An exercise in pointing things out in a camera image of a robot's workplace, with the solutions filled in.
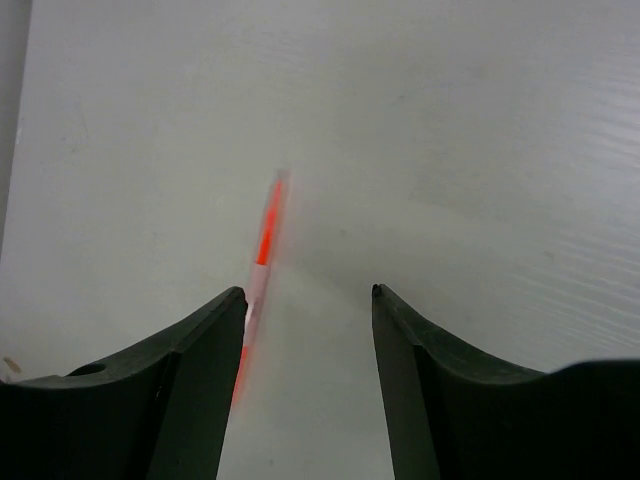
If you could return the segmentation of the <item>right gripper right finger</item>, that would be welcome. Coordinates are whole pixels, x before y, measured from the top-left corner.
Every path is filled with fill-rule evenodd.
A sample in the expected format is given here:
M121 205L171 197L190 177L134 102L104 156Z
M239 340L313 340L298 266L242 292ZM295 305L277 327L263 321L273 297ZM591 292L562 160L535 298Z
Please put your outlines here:
M635 479L639 363L552 373L494 357L385 285L372 330L398 479Z

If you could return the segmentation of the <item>orange highlighter pen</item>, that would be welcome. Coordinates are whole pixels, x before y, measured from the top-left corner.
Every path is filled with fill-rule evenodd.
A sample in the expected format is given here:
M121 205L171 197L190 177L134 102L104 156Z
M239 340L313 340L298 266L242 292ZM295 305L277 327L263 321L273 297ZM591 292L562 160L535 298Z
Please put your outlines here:
M288 170L277 170L266 198L253 263L249 270L249 280L244 289L247 310L244 319L241 357L232 396L233 406L239 403L246 383L255 336L268 293L272 266L276 258L280 228L287 204L289 181L290 172Z

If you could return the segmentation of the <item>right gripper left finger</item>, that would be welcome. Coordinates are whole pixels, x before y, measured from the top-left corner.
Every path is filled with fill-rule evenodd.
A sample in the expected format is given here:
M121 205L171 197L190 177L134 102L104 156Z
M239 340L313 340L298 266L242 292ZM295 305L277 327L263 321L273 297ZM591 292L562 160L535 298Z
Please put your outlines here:
M213 479L247 303L232 287L65 376L1 387L5 479Z

